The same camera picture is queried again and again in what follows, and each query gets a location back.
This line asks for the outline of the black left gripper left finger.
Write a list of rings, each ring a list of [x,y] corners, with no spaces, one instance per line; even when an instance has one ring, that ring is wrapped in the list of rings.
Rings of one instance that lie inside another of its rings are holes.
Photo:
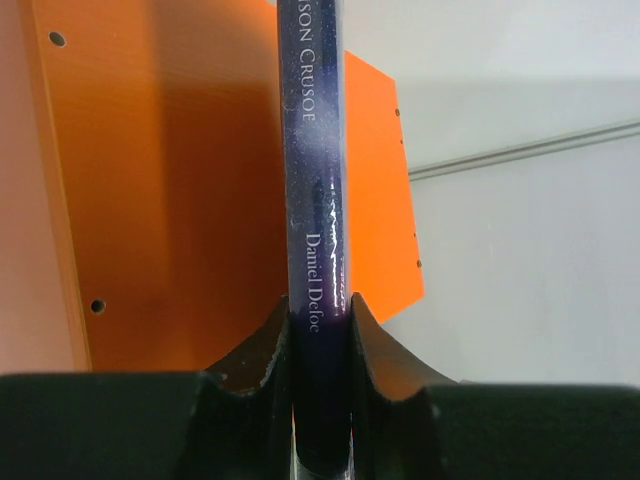
[[[5,479],[285,479],[288,303],[199,371],[1,379]]]

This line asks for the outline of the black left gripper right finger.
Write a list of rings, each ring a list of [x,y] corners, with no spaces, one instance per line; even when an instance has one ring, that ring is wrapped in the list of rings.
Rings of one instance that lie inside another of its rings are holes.
[[[352,300],[353,448],[359,479],[635,479],[632,386],[451,380]]]

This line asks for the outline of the dark blue Robinson Crusoe book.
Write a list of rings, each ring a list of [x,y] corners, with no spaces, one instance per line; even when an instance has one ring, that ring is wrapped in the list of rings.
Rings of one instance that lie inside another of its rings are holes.
[[[351,436],[340,13],[337,1],[277,4],[296,453],[322,479],[345,476]]]

